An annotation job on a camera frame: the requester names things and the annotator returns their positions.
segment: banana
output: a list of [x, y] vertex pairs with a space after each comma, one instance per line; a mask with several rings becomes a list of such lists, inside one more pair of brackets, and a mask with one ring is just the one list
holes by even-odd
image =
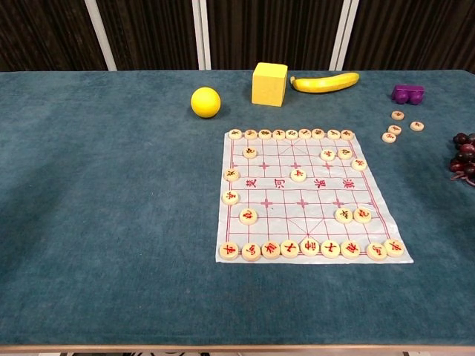
[[300, 78], [290, 77], [290, 84], [294, 89], [304, 93], [329, 93], [330, 91], [345, 89], [356, 84], [359, 80], [358, 73], [344, 73], [337, 76], [324, 78]]

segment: dark curtain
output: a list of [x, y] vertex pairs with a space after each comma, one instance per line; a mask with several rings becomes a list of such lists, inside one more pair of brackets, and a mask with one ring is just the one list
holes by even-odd
[[97, 0], [119, 70], [198, 69], [191, 0]]
[[343, 0], [208, 0], [213, 69], [327, 70]]
[[475, 73], [475, 1], [360, 0], [344, 69]]
[[0, 70], [106, 70], [84, 0], [1, 0]]

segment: purple toy brick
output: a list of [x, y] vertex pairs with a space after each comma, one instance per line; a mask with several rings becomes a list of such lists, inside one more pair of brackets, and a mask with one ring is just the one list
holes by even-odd
[[424, 87], [421, 85], [394, 85], [393, 100], [396, 100], [398, 104], [405, 104], [409, 101], [412, 105], [418, 105], [424, 99]]

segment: grape cluster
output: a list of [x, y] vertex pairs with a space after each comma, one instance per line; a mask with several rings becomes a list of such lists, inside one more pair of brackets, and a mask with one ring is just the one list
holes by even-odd
[[450, 170], [457, 173], [455, 178], [466, 179], [471, 185], [475, 183], [475, 133], [466, 135], [458, 133], [453, 138], [457, 153], [451, 160]]

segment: yellow cube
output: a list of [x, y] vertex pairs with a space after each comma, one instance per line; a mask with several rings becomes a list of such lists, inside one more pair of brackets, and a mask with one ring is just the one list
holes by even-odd
[[282, 106], [287, 66], [258, 63], [252, 74], [252, 104]]

